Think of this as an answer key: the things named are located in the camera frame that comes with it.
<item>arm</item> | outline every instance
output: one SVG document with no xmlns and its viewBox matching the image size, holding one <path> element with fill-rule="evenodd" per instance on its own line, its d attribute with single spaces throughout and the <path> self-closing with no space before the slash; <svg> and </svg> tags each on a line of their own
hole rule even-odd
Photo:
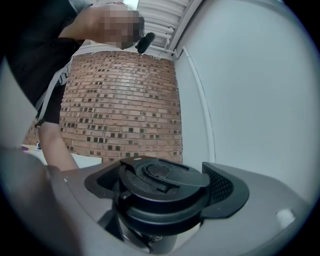
<svg viewBox="0 0 320 256">
<path fill-rule="evenodd" d="M 44 122 L 39 128 L 40 145 L 48 165 L 61 171 L 77 169 L 78 165 L 67 149 L 59 124 Z"/>
</svg>

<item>black fisheye border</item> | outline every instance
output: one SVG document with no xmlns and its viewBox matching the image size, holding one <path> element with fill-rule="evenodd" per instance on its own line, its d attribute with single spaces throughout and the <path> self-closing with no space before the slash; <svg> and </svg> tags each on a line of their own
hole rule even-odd
<svg viewBox="0 0 320 256">
<path fill-rule="evenodd" d="M 33 0 L 33 1 L 5 1 L 1 3 L 0 22 L 1 22 L 1 60 L 6 50 L 12 46 L 24 26 L 32 20 L 38 9 L 46 1 L 64 0 Z M 310 37 L 313 39 L 318 51 L 320 51 L 319 40 L 319 8 L 318 1 L 314 0 L 284 0 L 285 4 L 295 13 L 301 23 L 306 28 Z M 20 222 L 8 202 L 3 191 L 0 195 L 1 217 L 2 217 L 2 243 L 1 249 L 4 252 L 14 253 L 40 253 L 41 255 L 54 255 L 43 244 L 41 244 Z M 303 252 L 311 255 L 318 250 L 318 230 L 320 228 L 320 200 L 316 202 L 310 216 L 296 236 L 279 252 L 278 255 L 293 255 Z"/>
</svg>

